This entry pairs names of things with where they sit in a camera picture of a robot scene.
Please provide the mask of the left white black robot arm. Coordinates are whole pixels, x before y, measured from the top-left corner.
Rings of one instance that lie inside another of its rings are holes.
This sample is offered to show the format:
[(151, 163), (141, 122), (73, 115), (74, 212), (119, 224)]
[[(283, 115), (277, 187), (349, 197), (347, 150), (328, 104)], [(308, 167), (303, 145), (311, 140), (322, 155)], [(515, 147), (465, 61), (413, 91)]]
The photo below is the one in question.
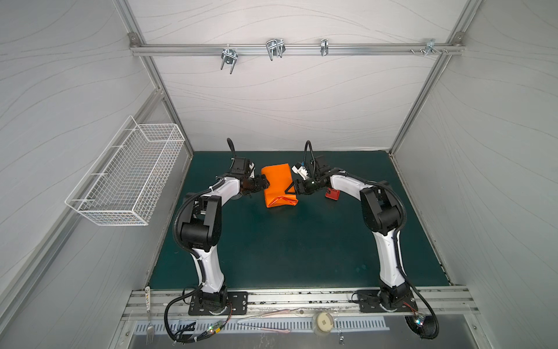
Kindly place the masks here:
[(174, 241), (193, 258), (199, 280), (196, 295), (201, 303), (214, 309), (227, 301), (227, 286), (222, 273), (217, 245), (222, 235), (222, 208), (231, 199), (257, 193), (270, 183), (255, 173), (254, 163), (233, 157), (229, 170), (218, 181), (198, 193), (191, 193), (179, 208), (173, 223)]

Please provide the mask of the red tape dispenser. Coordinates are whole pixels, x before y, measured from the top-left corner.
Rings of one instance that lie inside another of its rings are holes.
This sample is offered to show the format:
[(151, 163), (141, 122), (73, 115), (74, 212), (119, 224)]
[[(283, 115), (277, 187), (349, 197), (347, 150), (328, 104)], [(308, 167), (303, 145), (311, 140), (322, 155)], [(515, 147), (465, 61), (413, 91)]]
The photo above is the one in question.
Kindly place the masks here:
[(341, 195), (341, 191), (333, 188), (328, 188), (325, 192), (325, 197), (334, 201), (338, 201)]

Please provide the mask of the aluminium crossbar rail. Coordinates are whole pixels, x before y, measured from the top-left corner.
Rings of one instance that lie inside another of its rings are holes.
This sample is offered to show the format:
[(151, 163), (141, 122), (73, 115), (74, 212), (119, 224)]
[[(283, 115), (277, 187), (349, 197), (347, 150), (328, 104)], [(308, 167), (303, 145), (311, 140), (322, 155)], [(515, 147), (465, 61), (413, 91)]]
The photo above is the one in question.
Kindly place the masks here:
[[(335, 44), (329, 43), (327, 56), (376, 56), (413, 55), (411, 49), (422, 49), (426, 43), (418, 44)], [(284, 57), (321, 56), (321, 43), (285, 44)], [(466, 47), (437, 43), (437, 47), (447, 49), (447, 55), (460, 55)], [(265, 44), (144, 44), (132, 47), (132, 55), (147, 57), (219, 57), (225, 48), (234, 49), (238, 56), (267, 56)]]

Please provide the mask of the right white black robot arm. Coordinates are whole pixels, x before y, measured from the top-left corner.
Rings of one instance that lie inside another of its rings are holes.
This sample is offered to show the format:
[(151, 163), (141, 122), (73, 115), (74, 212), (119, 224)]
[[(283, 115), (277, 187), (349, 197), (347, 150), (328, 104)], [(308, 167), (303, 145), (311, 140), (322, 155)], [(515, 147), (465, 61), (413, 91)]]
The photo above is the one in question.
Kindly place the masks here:
[(406, 224), (407, 212), (391, 185), (386, 181), (365, 180), (328, 166), (309, 170), (304, 163), (297, 163), (291, 170), (299, 177), (288, 189), (297, 194), (311, 195), (329, 188), (360, 201), (363, 221), (373, 234), (380, 262), (380, 290), (376, 299), (385, 311), (394, 312), (400, 308), (411, 294), (400, 248), (400, 233)]

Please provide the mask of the left metal u-bolt clamp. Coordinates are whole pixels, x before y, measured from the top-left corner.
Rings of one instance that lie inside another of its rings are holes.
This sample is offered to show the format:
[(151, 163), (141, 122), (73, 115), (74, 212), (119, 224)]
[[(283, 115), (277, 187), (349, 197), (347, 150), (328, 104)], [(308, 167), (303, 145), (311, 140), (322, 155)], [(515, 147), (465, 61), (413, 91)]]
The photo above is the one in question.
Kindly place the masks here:
[(238, 62), (238, 53), (234, 49), (225, 48), (222, 51), (221, 58), (222, 62), (220, 69), (223, 70), (226, 65), (229, 65), (229, 74), (232, 74), (234, 72), (235, 65)]

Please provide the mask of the right metal bolt clamp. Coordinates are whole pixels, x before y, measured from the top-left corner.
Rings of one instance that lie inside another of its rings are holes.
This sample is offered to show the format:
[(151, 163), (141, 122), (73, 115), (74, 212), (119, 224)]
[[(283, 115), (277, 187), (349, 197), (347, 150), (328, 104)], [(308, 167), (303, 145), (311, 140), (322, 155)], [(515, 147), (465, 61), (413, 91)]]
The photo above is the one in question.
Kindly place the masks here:
[(426, 57), (428, 55), (447, 55), (447, 49), (440, 49), (437, 47), (437, 42), (434, 39), (430, 39), (422, 49), (411, 49), (410, 53), (413, 55), (421, 55)]

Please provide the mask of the middle metal u-bolt clamp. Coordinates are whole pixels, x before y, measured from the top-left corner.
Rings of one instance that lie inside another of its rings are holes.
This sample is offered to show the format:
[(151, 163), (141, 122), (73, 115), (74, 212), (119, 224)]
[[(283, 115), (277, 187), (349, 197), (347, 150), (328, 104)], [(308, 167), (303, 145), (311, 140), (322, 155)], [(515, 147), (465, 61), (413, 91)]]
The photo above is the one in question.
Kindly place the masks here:
[(286, 51), (285, 42), (280, 38), (270, 39), (266, 42), (265, 47), (271, 61), (273, 61), (275, 57), (282, 58)]

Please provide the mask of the fork hanging at front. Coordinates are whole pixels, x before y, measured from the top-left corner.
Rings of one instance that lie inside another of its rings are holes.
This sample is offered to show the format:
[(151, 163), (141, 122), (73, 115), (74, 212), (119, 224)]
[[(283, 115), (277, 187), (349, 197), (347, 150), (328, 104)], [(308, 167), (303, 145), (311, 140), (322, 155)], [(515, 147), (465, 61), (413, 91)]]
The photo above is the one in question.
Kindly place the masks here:
[(152, 323), (152, 315), (150, 311), (147, 311), (148, 325), (146, 328), (146, 345), (149, 346), (155, 337), (155, 326)]

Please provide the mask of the metal u-bolt clamp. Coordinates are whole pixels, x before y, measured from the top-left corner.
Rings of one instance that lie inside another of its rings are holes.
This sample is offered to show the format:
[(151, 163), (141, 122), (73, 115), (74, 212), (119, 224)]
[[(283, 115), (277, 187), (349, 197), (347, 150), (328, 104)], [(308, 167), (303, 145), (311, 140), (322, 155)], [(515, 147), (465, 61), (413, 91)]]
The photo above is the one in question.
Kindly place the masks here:
[(265, 47), (271, 61), (273, 61), (275, 57), (282, 58), (286, 51), (285, 42), (280, 38), (270, 39), (266, 42)]
[(238, 53), (234, 49), (225, 48), (222, 51), (221, 58), (222, 62), (220, 69), (223, 70), (226, 65), (229, 65), (229, 74), (232, 74), (234, 72), (235, 65), (238, 62)]

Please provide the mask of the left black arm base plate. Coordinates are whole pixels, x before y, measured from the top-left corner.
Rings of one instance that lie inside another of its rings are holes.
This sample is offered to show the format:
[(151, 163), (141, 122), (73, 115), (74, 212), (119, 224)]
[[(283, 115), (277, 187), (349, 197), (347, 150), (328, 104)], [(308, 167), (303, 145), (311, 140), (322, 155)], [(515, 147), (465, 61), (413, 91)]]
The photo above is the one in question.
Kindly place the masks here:
[(197, 292), (188, 302), (189, 316), (246, 315), (247, 292)]

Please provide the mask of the orange wrapping paper sheet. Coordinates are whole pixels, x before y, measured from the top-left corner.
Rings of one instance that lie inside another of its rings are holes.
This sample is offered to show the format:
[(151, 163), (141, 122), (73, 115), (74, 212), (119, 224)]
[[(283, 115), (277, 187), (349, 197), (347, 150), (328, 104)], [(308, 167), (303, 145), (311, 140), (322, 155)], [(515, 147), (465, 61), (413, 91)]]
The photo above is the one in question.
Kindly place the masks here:
[(288, 164), (267, 166), (262, 168), (261, 173), (270, 183), (269, 187), (264, 190), (264, 200), (268, 209), (298, 204), (296, 194), (289, 192), (289, 186), (293, 180)]

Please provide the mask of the white slotted vent strip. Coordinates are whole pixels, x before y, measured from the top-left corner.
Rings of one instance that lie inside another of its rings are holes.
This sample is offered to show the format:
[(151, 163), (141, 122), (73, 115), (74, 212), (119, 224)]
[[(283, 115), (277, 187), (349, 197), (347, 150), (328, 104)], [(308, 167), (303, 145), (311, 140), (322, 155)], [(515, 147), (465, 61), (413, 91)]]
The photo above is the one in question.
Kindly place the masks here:
[[(200, 334), (216, 324), (217, 320), (176, 320), (170, 321), (171, 331), (182, 330), (190, 324), (195, 324), (193, 331), (186, 334)], [(264, 333), (271, 330), (289, 331), (289, 333), (314, 333), (312, 331), (312, 317), (299, 318), (253, 318), (246, 321), (231, 319), (222, 331), (225, 334)], [(334, 317), (334, 329), (331, 333), (389, 331), (383, 316), (365, 317)]]

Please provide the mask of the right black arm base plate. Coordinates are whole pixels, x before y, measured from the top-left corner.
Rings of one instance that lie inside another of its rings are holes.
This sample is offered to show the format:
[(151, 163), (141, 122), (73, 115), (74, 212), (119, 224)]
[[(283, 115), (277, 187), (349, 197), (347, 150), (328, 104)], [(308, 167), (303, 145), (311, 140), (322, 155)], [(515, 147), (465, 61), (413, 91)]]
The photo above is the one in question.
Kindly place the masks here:
[(359, 311), (365, 314), (418, 312), (412, 293), (396, 295), (386, 289), (359, 289), (352, 294), (350, 302), (356, 304)]

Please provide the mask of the small metal bracket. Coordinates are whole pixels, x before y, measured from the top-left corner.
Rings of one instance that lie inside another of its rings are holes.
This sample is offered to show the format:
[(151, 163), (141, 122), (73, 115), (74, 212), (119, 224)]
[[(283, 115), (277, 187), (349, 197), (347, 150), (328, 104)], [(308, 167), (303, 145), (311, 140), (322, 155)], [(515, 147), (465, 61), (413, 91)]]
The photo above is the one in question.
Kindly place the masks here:
[(328, 43), (328, 39), (322, 39), (321, 40), (321, 56), (325, 57), (328, 55), (328, 50), (329, 50), (329, 43)]

